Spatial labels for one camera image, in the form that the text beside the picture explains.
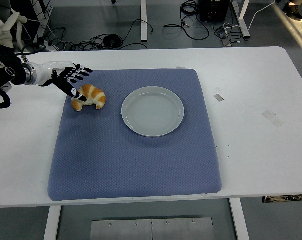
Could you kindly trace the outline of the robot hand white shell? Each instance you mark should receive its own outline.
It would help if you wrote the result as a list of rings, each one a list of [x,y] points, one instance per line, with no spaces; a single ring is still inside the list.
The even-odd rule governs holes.
[[[69,97],[82,102],[87,101],[87,97],[80,93],[72,84],[89,76],[92,73],[91,69],[70,61],[45,62],[37,67],[36,85],[47,87],[53,84]]]

